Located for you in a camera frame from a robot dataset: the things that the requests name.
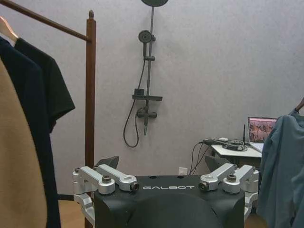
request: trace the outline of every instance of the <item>laptop screen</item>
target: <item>laptop screen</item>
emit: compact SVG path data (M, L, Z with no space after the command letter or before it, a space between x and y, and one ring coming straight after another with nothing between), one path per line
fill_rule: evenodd
M263 143L275 124L275 118L248 117L249 141L251 143Z

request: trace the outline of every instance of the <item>clothing rack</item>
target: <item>clothing rack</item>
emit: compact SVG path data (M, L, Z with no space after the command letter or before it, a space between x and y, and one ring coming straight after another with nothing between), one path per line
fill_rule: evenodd
M297 112L299 112L300 109L303 108L303 107L304 107L304 98L302 99L302 101L300 102L300 104L295 108L295 110Z
M74 37L86 41L86 65L85 65L85 165L94 166L94 143L95 143L95 60L96 60L96 21L94 12L89 11L89 19L86 20L86 35L78 33L68 27L58 24L46 17L43 17L29 9L18 5L10 0L0 0L0 4L9 7L30 18L38 20L53 28L59 29ZM85 220L85 227L91 224Z

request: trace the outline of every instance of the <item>metal screw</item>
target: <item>metal screw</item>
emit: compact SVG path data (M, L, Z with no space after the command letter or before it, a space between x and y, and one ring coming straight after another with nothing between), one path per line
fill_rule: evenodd
M139 189L139 183L132 183L131 185L130 185L130 190L131 191L137 191Z
M228 175L227 176L227 180L229 182L236 182L237 181L237 177L235 175Z
M209 185L206 182L199 183L199 189L202 191L208 191L209 190Z
M109 177L109 176L103 176L102 182L105 183L105 184L110 183L111 182L111 177Z
M204 178L208 179L208 180L213 180L214 179L214 177L211 177L211 176L205 176Z

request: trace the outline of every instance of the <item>electrical outlet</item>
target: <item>electrical outlet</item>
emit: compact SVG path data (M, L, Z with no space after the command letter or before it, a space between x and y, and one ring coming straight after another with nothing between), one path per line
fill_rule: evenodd
M179 168L179 176L186 176L188 174L188 168Z

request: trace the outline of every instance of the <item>gray fabric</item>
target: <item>gray fabric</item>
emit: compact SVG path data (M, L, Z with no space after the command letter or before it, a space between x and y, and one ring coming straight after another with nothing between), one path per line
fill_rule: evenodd
M302 171L294 178L292 178L292 186L294 190L294 205L296 214L293 228L304 227L304 167Z
M291 179L303 166L304 117L293 111L277 120L263 148L257 213L269 228L291 227L294 216Z

